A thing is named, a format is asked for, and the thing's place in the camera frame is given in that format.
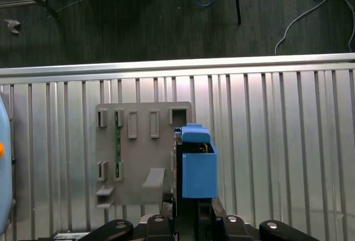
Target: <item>floor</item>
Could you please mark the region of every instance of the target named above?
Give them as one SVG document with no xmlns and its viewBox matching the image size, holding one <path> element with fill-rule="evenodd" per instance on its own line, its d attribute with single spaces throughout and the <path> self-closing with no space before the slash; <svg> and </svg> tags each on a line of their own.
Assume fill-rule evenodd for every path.
<svg viewBox="0 0 355 241">
<path fill-rule="evenodd" d="M 74 1 L 49 0 L 55 9 Z M 61 11 L 59 22 L 38 6 L 2 9 L 0 67 L 273 55 L 287 25 L 320 1 L 240 0 L 241 26 L 235 0 L 208 8 L 191 0 L 84 0 Z M 4 19 L 20 21 L 20 34 Z M 345 3 L 329 0 L 291 28 L 278 52 L 345 53 L 351 30 Z"/>
</svg>

